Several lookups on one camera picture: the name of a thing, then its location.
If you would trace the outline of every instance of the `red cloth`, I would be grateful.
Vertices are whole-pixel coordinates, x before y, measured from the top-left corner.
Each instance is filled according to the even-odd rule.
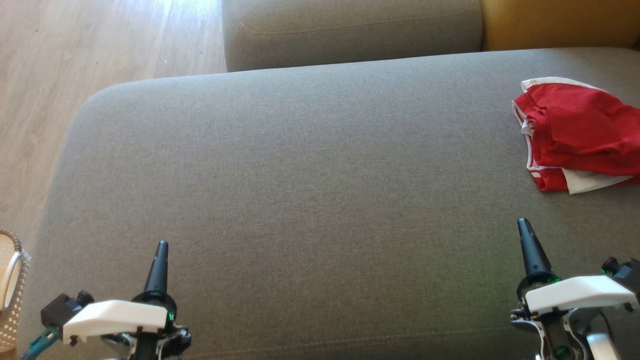
[[[530,161],[539,168],[532,175],[541,191],[567,190],[560,167],[635,176],[620,185],[640,184],[640,108],[564,83],[530,86],[515,103],[533,123]]]

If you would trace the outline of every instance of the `white 3d-printed part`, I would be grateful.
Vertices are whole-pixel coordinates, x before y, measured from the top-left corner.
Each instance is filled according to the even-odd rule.
[[[621,360],[608,335],[601,333],[589,334],[587,335],[587,342],[589,343],[593,360]]]
[[[554,307],[558,310],[576,307],[607,307],[631,303],[638,308],[636,295],[606,275],[578,276],[540,289],[529,291],[525,295],[530,312],[549,313]]]
[[[164,329],[167,310],[161,306],[139,304],[122,300],[109,300],[89,304],[63,326],[63,342],[69,344],[72,336],[82,342],[87,337],[136,332],[158,332]]]

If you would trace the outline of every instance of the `sofa backrest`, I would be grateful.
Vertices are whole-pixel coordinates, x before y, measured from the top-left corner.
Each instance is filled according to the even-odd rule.
[[[479,51],[478,0],[222,0],[228,71]]]

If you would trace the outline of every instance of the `sofa cushion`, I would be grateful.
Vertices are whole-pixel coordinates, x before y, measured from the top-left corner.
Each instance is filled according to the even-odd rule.
[[[540,193],[511,112],[563,76],[640,106],[640,53],[550,49],[169,78],[83,106],[51,187],[20,344],[61,292],[131,299],[159,240],[186,359],[522,359],[527,217],[561,277],[640,256],[640,187]],[[637,315],[609,317],[625,358]],[[100,359],[94,343],[43,359]]]
[[[223,0],[229,71],[480,50],[478,0]]]

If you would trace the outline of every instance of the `woven basket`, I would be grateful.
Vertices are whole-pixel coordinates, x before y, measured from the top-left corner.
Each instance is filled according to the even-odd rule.
[[[20,267],[17,280],[15,281],[15,290],[12,294],[9,294],[10,301],[8,306],[4,308],[5,298],[0,296],[0,308],[2,313],[0,315],[0,352],[6,352],[15,349],[17,346],[18,335],[18,321],[20,319],[20,307],[22,305],[22,294],[24,293],[24,282],[27,278],[27,271],[29,270],[29,262],[31,258],[24,252],[20,240],[11,231],[0,229],[0,234],[9,237],[13,241],[13,246],[0,245],[0,259],[2,263],[6,259],[11,259],[14,254],[20,254],[19,257],[22,260],[22,266]],[[6,272],[6,269],[0,269],[0,279]]]

